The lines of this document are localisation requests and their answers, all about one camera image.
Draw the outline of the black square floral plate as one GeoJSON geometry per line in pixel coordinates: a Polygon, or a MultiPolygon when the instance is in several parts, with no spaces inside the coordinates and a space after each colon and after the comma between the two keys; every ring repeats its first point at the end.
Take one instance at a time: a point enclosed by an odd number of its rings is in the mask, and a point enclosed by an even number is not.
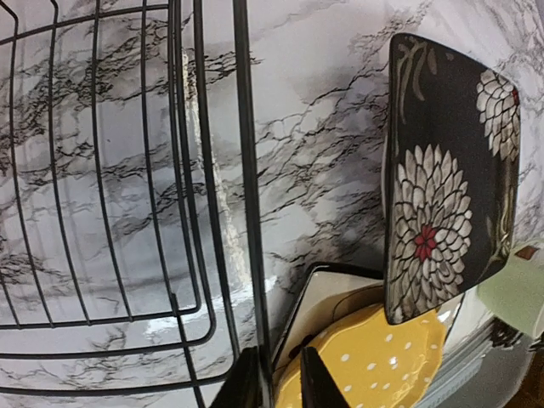
{"type": "Polygon", "coordinates": [[[392,36],[382,165],[385,314],[399,325],[503,269],[519,185],[519,91],[443,44],[392,36]]]}

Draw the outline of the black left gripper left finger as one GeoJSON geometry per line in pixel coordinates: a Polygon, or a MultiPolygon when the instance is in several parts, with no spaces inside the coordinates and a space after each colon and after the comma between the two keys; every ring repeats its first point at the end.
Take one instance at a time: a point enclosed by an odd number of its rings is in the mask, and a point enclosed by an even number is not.
{"type": "Polygon", "coordinates": [[[229,371],[211,408],[258,408],[262,405],[258,346],[244,348],[229,371]]]}

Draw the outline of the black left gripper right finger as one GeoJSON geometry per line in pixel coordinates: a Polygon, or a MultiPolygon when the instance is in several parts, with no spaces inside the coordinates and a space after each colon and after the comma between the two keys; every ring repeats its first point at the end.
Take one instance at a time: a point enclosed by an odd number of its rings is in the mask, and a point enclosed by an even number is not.
{"type": "Polygon", "coordinates": [[[303,408],[349,407],[326,365],[313,347],[306,347],[301,353],[301,394],[303,408]]]}

